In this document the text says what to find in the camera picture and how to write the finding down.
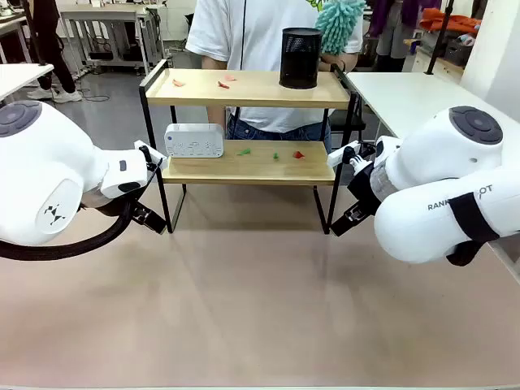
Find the person's left hand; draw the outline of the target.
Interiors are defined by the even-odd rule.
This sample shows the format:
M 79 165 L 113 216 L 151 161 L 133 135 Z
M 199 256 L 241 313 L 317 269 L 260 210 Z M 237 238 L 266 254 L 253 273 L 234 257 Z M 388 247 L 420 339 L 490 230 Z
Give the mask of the person's left hand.
M 320 72 L 330 72 L 334 66 L 337 66 L 341 71 L 346 71 L 346 54 L 327 54 L 321 53 L 318 70 Z

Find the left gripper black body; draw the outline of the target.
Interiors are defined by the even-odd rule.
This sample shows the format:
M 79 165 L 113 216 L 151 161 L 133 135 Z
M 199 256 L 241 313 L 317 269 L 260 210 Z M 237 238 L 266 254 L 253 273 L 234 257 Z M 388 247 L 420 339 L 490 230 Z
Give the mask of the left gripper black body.
M 93 188 L 82 195 L 81 209 L 95 209 L 109 217 L 124 217 L 131 221 L 136 204 L 141 197 L 140 189 L 124 193 L 117 198 L 108 198 L 103 195 L 100 188 Z

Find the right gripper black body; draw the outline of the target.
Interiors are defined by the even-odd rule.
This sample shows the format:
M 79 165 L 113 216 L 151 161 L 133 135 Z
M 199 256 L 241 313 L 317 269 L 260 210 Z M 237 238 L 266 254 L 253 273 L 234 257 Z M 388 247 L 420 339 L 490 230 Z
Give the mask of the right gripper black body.
M 375 215 L 381 201 L 375 196 L 371 187 L 371 173 L 374 164 L 371 161 L 362 161 L 353 164 L 354 176 L 348 185 L 348 190 L 357 199 L 346 213 L 352 216 Z

